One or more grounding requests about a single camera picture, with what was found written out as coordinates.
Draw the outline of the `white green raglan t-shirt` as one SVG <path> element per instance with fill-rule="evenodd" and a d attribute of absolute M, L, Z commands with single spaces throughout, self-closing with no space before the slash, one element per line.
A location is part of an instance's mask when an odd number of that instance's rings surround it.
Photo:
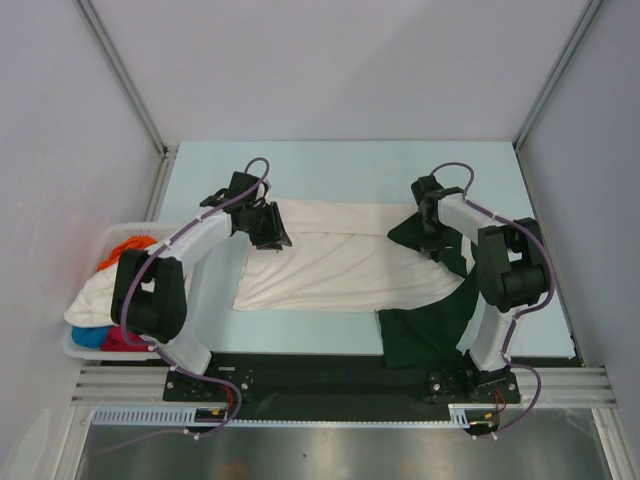
<path fill-rule="evenodd" d="M 420 249 L 409 204 L 277 201 L 291 246 L 251 247 L 233 307 L 374 313 L 390 368 L 454 369 L 479 300 L 470 240 L 445 232 L 445 249 Z"/>

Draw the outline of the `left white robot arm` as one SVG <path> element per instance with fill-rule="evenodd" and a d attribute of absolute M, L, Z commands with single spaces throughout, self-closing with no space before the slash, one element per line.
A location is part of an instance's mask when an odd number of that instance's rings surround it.
<path fill-rule="evenodd" d="M 208 367 L 211 352 L 189 318 L 186 275 L 237 232 L 258 250 L 292 245 L 277 203 L 266 199 L 268 190 L 264 175 L 236 171 L 229 186 L 203 200 L 186 225 L 145 250 L 125 250 L 118 261 L 111 318 L 123 339 L 140 336 L 138 344 L 187 375 L 187 389 L 202 400 L 219 392 L 221 376 Z"/>

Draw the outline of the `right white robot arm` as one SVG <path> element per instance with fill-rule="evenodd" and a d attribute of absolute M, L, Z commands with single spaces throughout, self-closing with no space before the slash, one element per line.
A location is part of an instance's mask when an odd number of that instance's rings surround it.
<path fill-rule="evenodd" d="M 520 318 L 553 298 L 555 277 L 536 220 L 509 220 L 478 205 L 460 187 L 443 187 L 434 175 L 411 191 L 420 214 L 419 248 L 439 261 L 456 231 L 476 247 L 475 268 L 485 307 L 479 330 L 457 371 L 429 374 L 434 403 L 488 403 L 497 387 L 515 387 L 510 345 Z"/>

